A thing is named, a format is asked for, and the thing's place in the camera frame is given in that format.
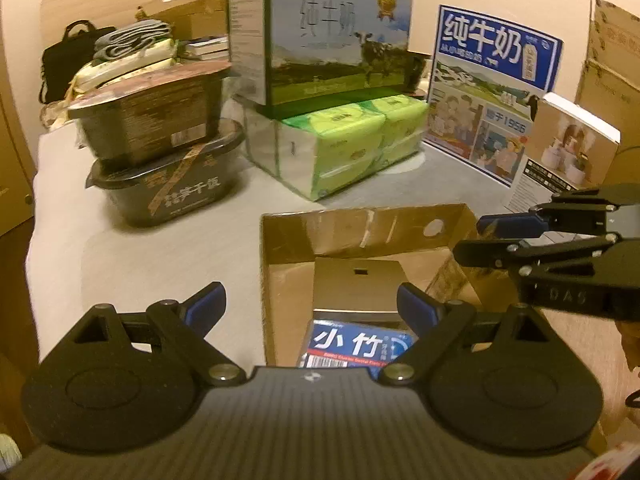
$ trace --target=stack of boxes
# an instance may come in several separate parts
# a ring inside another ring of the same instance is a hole
[[[418,150],[401,94],[412,0],[228,0],[247,153],[318,200]]]

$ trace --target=cardboard box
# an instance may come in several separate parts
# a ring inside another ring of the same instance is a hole
[[[228,0],[240,93],[279,119],[398,93],[411,11],[412,0]]]
[[[524,213],[550,202],[553,193],[600,186],[620,143],[620,132],[556,94],[538,102],[538,113],[505,206]],[[549,234],[556,242],[573,234]]]
[[[316,258],[314,319],[401,322],[396,294],[405,281],[399,262]]]
[[[575,102],[620,130],[618,154],[604,184],[640,182],[640,86],[587,60]]]
[[[226,34],[226,0],[152,0],[146,15],[169,23],[176,40]]]
[[[604,0],[591,6],[587,59],[575,102],[620,130],[604,184],[640,182],[640,19]]]
[[[395,95],[277,121],[247,106],[247,155],[318,200],[417,152],[427,108]]]
[[[587,56],[640,83],[640,20],[615,4],[594,0]]]
[[[506,273],[462,269],[453,260],[455,244],[477,236],[476,217],[463,204],[264,215],[260,236],[268,365],[298,364],[319,257],[398,261],[407,281],[439,301],[461,298],[496,312],[517,302]]]

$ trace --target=toothpaste box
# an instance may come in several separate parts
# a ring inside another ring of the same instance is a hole
[[[414,336],[399,330],[316,319],[309,324],[298,367],[367,367],[377,378],[413,343]]]
[[[228,0],[239,94],[281,119],[398,93],[411,12],[412,0]]]

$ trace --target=brown box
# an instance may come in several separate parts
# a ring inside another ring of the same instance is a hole
[[[316,258],[314,319],[400,322],[396,294],[406,281],[400,262]]]
[[[576,104],[620,130],[605,185],[640,182],[640,20],[594,0]]]
[[[640,83],[640,20],[604,0],[594,0],[587,56]]]
[[[575,102],[620,130],[620,146],[603,184],[640,182],[640,88],[590,59]]]
[[[260,236],[268,365],[297,364],[313,316],[317,258],[395,260],[407,281],[439,301],[462,298],[493,311],[517,302],[506,273],[462,269],[453,260],[458,241],[478,236],[463,204],[264,215]]]
[[[226,0],[152,0],[147,16],[169,23],[177,40],[226,34]]]

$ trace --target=folded towel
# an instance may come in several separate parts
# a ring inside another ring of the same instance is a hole
[[[89,62],[76,73],[73,88],[76,93],[88,92],[111,79],[174,56],[174,40],[161,40],[145,50],[134,52],[114,61],[102,62],[97,65]]]
[[[94,59],[113,61],[137,50],[148,48],[157,40],[171,37],[171,27],[159,20],[144,20],[105,34],[95,42]]]

